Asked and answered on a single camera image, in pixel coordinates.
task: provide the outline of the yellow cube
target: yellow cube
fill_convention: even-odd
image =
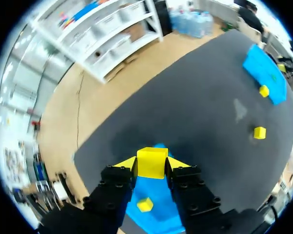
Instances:
[[[265,98],[269,95],[269,88],[266,85],[262,85],[259,88],[259,93]]]
[[[266,138],[266,128],[257,127],[254,129],[254,138],[255,139],[265,139]]]
[[[141,212],[149,212],[153,208],[153,202],[151,201],[149,197],[147,197],[145,199],[140,200],[137,203],[137,207],[139,208]]]
[[[145,147],[137,152],[138,176],[164,179],[167,148]]]

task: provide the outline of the box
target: box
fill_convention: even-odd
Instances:
[[[130,34],[130,40],[131,42],[134,42],[139,38],[143,37],[146,32],[141,23],[136,23],[123,30],[122,33]]]

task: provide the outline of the yellow block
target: yellow block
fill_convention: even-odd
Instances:
[[[136,159],[136,156],[131,157],[131,158],[125,160],[125,161],[122,161],[122,162],[114,165],[114,167],[128,167],[131,170],[135,159]]]
[[[265,139],[266,138],[266,128],[257,127],[254,129],[254,138],[255,139]]]
[[[282,64],[282,63],[279,63],[279,64],[278,64],[278,68],[279,68],[279,70],[280,70],[281,72],[284,72],[284,73],[287,72],[287,69],[285,68],[285,65]]]
[[[176,160],[176,159],[174,159],[172,157],[168,157],[168,160],[169,160],[169,164],[170,164],[172,170],[174,168],[178,168],[178,167],[189,167],[189,165],[187,165],[187,164],[185,164],[185,163],[183,163],[181,161],[178,161],[178,160]]]
[[[138,176],[164,179],[167,148],[145,147],[137,151]]]
[[[265,98],[269,95],[269,88],[266,85],[262,85],[259,88],[259,93]]]
[[[149,197],[147,197],[145,199],[140,200],[137,203],[137,207],[139,208],[141,212],[149,212],[153,208],[153,202],[151,201]]]

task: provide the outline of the wall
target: wall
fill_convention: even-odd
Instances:
[[[11,34],[7,38],[5,45],[2,47],[2,52],[0,54],[0,83],[1,83],[1,78],[3,76],[4,68],[5,68],[8,56],[10,54],[10,51],[16,39],[18,38],[20,31],[24,28],[24,26],[25,26],[24,22],[20,22],[19,24],[17,24],[15,26],[15,29],[11,32]],[[6,178],[4,176],[4,157],[3,157],[3,145],[7,137],[5,133],[7,133],[6,129],[0,128],[0,177],[2,178],[3,182],[6,182]],[[36,228],[38,225],[38,221],[36,217],[34,216],[33,212],[31,211],[31,209],[29,207],[22,207],[22,206],[18,206],[18,208],[20,209],[20,212],[23,214],[23,216],[26,217],[26,219],[29,221],[29,223],[34,228]]]
[[[17,133],[8,129],[5,126],[0,125],[0,177],[4,184],[6,184],[10,189],[12,187],[22,187],[23,184],[11,184],[6,179],[5,173],[5,161],[4,161],[4,148],[7,147],[11,150],[18,150],[18,140],[24,140],[27,142],[32,142],[33,138],[27,134]],[[24,216],[27,222],[35,229],[38,227],[38,220],[34,215],[33,211],[26,205],[17,204],[14,199],[12,199],[19,209],[20,213]]]

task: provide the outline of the blue mat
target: blue mat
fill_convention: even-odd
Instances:
[[[260,85],[269,89],[269,98],[277,105],[287,98],[287,81],[277,65],[257,45],[248,51],[243,67]]]
[[[157,144],[154,147],[166,148],[164,144]],[[137,203],[147,197],[153,202],[153,208],[150,212],[143,213],[137,207]],[[166,177],[164,179],[138,177],[126,213],[148,234],[176,234],[185,230],[177,206],[172,201]]]

